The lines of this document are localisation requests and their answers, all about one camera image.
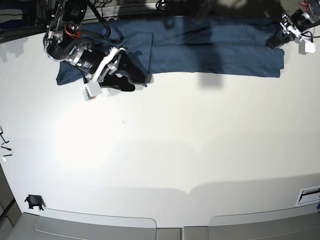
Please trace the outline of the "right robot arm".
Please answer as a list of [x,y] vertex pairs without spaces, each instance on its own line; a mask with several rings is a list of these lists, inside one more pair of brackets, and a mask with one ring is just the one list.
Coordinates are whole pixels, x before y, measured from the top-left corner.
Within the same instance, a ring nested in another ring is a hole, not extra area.
[[[82,28],[88,8],[104,27],[103,35]],[[124,45],[104,51],[92,38],[84,36],[107,40],[111,34],[107,21],[89,0],[59,0],[54,10],[43,37],[44,51],[52,60],[80,72],[82,93],[87,99],[101,94],[103,88],[132,92],[136,85],[146,82],[145,74],[130,60]]]

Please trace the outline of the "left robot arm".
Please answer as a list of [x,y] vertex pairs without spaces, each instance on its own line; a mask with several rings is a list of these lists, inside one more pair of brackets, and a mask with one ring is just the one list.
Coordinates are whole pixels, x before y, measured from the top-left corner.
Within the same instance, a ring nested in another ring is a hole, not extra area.
[[320,25],[320,2],[306,0],[300,3],[301,7],[292,15],[282,14],[279,22],[280,28],[267,41],[271,49],[279,48],[289,42],[299,40],[304,43],[306,53],[316,52],[315,35],[311,28]]

